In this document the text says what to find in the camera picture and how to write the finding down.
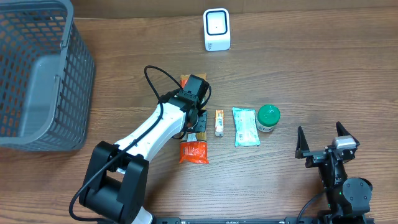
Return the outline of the orange noodle packet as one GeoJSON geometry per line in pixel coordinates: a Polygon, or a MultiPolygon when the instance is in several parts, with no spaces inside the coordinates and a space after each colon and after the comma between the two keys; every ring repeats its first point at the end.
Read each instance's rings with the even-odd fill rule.
{"type": "Polygon", "coordinates": [[[187,131],[180,140],[180,163],[189,161],[196,164],[208,164],[207,149],[206,131],[204,133],[187,131]]]}

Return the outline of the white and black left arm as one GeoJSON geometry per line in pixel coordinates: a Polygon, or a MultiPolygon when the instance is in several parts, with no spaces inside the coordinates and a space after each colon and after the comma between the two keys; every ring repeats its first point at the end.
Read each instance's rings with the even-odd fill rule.
{"type": "Polygon", "coordinates": [[[155,223],[144,208],[149,163],[174,135],[205,128],[202,103],[210,89],[206,80],[190,75],[182,89],[160,97],[153,114],[133,133],[114,144],[98,143],[79,191],[80,205],[99,214],[98,222],[155,223]]]}

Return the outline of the teal wet wipes pack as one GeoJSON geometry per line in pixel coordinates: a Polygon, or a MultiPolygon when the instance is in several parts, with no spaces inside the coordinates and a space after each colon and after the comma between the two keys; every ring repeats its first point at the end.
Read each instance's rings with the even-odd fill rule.
{"type": "Polygon", "coordinates": [[[261,144],[256,127],[255,110],[232,108],[236,128],[235,146],[259,146],[261,144]]]}

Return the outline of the green lid white jar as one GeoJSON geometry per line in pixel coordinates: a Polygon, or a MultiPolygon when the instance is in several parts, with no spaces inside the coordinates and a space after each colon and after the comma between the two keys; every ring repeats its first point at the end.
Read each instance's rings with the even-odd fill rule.
{"type": "Polygon", "coordinates": [[[280,120],[280,111],[274,105],[262,106],[256,115],[256,126],[259,131],[271,132],[280,120]]]}

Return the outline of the small orange white box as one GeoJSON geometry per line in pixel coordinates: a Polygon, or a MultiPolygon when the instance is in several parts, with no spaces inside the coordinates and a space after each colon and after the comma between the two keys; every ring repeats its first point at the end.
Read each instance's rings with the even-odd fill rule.
{"type": "Polygon", "coordinates": [[[222,137],[224,131],[224,111],[215,111],[215,136],[222,137]]]}

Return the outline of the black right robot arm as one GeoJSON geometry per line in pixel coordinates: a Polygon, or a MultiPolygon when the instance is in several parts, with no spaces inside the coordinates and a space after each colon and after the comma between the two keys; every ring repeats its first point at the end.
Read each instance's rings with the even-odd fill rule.
{"type": "Polygon", "coordinates": [[[365,214],[370,211],[373,185],[367,179],[349,178],[345,164],[355,158],[360,142],[340,123],[336,123],[338,134],[322,151],[311,151],[302,127],[298,127],[295,158],[305,159],[305,167],[318,168],[323,191],[308,201],[295,223],[367,223],[365,214]],[[323,195],[328,209],[318,212],[316,217],[304,218],[306,209],[323,195]]]}

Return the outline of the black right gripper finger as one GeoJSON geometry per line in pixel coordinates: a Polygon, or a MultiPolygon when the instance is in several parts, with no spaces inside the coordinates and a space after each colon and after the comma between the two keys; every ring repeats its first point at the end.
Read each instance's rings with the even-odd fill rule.
{"type": "Polygon", "coordinates": [[[358,147],[360,145],[360,142],[352,134],[350,134],[339,121],[336,122],[336,132],[338,137],[351,136],[355,141],[356,146],[358,147]]]}
{"type": "Polygon", "coordinates": [[[305,135],[301,126],[298,127],[298,139],[297,139],[297,147],[295,150],[295,158],[303,159],[305,154],[310,152],[307,140],[305,139],[305,135]]]}

